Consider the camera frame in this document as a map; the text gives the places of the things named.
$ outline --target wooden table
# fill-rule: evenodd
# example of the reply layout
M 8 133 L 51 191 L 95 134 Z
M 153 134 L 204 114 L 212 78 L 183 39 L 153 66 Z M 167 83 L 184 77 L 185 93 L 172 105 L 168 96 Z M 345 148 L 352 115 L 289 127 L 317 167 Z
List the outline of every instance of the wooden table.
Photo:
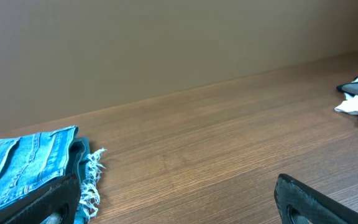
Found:
M 336 85 L 356 76 L 358 53 L 347 54 L 0 138 L 76 124 L 92 150 L 108 149 L 92 223 L 280 223 L 279 173 L 358 212 L 358 121 L 333 110 Z

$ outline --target beige wall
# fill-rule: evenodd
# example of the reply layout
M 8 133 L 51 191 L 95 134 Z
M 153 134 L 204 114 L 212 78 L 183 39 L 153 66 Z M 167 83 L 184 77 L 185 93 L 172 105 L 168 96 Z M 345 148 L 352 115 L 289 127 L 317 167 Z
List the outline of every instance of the beige wall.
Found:
M 358 49 L 358 0 L 0 0 L 0 130 Z

